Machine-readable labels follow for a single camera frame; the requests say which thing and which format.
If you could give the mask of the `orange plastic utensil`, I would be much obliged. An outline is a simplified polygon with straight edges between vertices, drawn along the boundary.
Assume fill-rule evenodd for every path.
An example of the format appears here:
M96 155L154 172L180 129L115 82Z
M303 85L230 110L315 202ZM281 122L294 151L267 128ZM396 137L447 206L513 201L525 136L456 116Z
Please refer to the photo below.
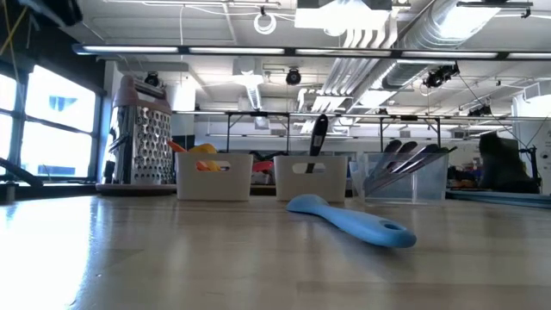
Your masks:
M178 145L176 142L172 140L167 141L168 146L172 149L173 152L186 152L186 150ZM195 164L197 170L199 171L208 171L208 167L204 165L201 161L197 162Z

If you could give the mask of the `blue silicone spatula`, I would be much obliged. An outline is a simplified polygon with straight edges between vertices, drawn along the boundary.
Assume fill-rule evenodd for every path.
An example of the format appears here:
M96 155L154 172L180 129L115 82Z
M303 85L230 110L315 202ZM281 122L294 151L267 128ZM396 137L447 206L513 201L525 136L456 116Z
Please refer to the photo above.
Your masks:
M371 245L409 248L417 236L400 223L347 208L336 208L318 195L298 195L286 206L289 212L313 214Z

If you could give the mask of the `large window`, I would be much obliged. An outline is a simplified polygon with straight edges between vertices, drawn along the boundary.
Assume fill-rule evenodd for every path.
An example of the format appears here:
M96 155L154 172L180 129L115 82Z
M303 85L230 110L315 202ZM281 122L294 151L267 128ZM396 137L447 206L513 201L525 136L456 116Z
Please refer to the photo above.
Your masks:
M0 74L0 158L37 177L93 175L97 95L36 65L25 84Z

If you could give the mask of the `white plastic bin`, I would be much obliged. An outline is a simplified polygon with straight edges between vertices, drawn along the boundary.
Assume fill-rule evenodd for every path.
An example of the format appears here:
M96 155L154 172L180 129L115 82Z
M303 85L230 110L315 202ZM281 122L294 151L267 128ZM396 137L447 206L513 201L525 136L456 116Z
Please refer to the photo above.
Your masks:
M228 163L224 171L198 170L198 162ZM176 196L181 201L247 202L253 157L243 153L176 154Z
M327 202L345 198L348 158L345 156L277 156L276 199L291 201L298 195L318 195Z

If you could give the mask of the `clear plastic bin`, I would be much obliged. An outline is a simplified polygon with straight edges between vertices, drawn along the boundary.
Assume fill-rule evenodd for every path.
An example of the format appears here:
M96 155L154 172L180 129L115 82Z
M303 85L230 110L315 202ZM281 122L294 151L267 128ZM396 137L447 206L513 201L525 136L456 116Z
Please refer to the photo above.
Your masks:
M358 153L356 161L349 162L350 189L352 196L366 203L425 203L445 198L447 184L448 155L440 155L434 161L422 165L404 177L394 177L394 182L375 191L367 192L366 181L374 176L375 166L384 155L377 152Z

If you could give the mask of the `person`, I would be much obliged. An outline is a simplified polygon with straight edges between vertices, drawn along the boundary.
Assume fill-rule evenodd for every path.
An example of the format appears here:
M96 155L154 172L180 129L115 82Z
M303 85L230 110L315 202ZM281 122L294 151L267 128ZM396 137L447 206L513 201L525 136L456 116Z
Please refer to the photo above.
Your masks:
M479 186L497 192L539 194L536 181L529 177L518 157L495 132L483 134L479 141L482 173Z

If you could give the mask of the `LED light bar frame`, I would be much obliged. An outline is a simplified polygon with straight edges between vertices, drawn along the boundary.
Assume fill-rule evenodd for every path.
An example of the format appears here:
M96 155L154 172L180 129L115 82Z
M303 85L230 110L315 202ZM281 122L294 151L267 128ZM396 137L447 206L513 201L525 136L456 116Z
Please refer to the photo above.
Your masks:
M382 48L328 47L253 47L253 46L160 46L160 45L88 45L75 44L79 55L143 54L199 56L276 56L304 58L410 59L466 61L551 61L551 52L411 50Z

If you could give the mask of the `black background workstation frame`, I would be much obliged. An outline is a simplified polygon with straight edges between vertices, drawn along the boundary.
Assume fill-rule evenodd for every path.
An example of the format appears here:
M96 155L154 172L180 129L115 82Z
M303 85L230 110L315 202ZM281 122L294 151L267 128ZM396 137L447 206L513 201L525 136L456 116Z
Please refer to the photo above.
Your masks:
M310 145L318 113L254 111L176 111L194 125L199 143L223 152L237 150L303 151ZM441 145L475 140L488 132L511 133L516 119L507 115L377 115L328 113L324 148L342 152L366 142L383 149L389 140L417 140Z

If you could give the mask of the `silver ventilation duct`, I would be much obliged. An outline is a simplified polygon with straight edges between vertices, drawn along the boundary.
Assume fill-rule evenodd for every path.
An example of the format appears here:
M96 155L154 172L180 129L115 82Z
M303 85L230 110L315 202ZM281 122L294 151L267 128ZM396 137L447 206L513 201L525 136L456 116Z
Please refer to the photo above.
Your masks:
M463 7L459 2L482 0L436 0L399 39L399 49L456 49L477 34L499 8ZM368 89L400 89L426 70L426 65L400 64L394 59L379 61L366 76Z

